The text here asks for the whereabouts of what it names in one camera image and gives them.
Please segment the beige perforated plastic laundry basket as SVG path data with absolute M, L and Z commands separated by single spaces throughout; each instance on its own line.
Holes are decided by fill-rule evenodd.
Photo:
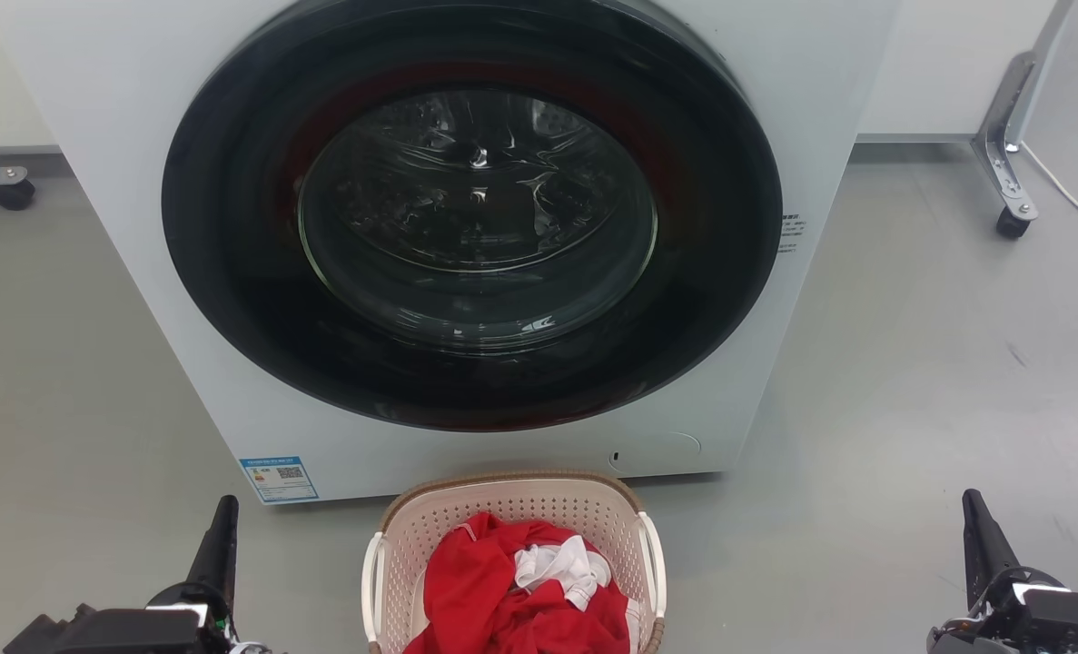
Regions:
M 637 654 L 659 654 L 668 584 L 657 526 L 627 485 L 591 471 L 481 473 L 428 481 L 401 493 L 382 514 L 361 566 L 369 654 L 402 654 L 425 629 L 428 559 L 444 534 L 480 512 L 550 521 L 584 535 L 638 606 Z

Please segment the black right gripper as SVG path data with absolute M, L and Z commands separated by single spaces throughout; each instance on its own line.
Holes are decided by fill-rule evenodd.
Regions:
M 1078 654 L 1078 592 L 1019 567 L 978 489 L 962 509 L 969 613 L 930 629 L 927 654 Z

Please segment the silver metal stand bracket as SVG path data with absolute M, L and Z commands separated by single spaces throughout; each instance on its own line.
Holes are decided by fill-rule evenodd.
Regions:
M 1032 221 L 1037 218 L 1037 212 L 1009 161 L 1008 133 L 1022 95 L 1032 87 L 1029 79 L 1035 67 L 1036 54 L 1033 51 L 1017 54 L 1009 62 L 983 123 L 971 142 L 975 157 L 998 189 L 1004 207 L 1011 207 L 1015 215 Z

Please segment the white garment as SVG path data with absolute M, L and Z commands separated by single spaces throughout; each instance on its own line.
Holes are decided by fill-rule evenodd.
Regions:
M 602 588 L 612 583 L 612 568 L 580 535 L 559 545 L 531 545 L 514 555 L 514 585 L 534 593 L 547 582 L 556 582 L 563 599 L 580 612 Z

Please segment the blue energy label sticker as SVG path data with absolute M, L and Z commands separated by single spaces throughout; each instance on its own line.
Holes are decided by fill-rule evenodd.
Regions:
M 301 457 L 255 457 L 239 463 L 264 505 L 321 500 Z

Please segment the round black washing machine door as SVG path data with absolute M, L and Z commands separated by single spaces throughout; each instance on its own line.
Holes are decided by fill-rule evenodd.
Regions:
M 625 0 L 299 0 L 186 107 L 162 193 L 174 269 L 249 360 L 462 433 L 696 367 L 782 207 L 735 79 Z

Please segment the white front-load washing machine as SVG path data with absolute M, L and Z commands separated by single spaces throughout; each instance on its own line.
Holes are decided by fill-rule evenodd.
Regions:
M 6 53 L 237 462 L 301 457 L 320 500 L 472 473 L 618 476 L 609 453 L 637 434 L 697 439 L 696 473 L 733 465 L 906 0 L 625 0 L 697 41 L 754 109 L 782 181 L 774 268 L 745 321 L 663 388 L 585 419 L 489 433 L 378 420 L 278 380 L 216 330 L 172 264 L 163 173 L 186 107 L 298 1 L 0 0 Z

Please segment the red garment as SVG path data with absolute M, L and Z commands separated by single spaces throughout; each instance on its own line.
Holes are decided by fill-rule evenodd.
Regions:
M 505 521 L 488 512 L 456 526 L 427 563 L 425 629 L 402 654 L 639 654 L 642 609 L 613 574 L 585 612 L 563 599 L 556 582 L 534 593 L 515 587 L 519 549 L 575 535 L 550 521 Z

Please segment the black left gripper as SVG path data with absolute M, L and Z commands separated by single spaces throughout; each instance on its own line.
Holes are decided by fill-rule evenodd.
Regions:
M 3 654 L 272 654 L 265 643 L 234 634 L 239 509 L 234 493 L 220 498 L 185 582 L 144 608 L 81 604 L 71 620 L 40 614 Z

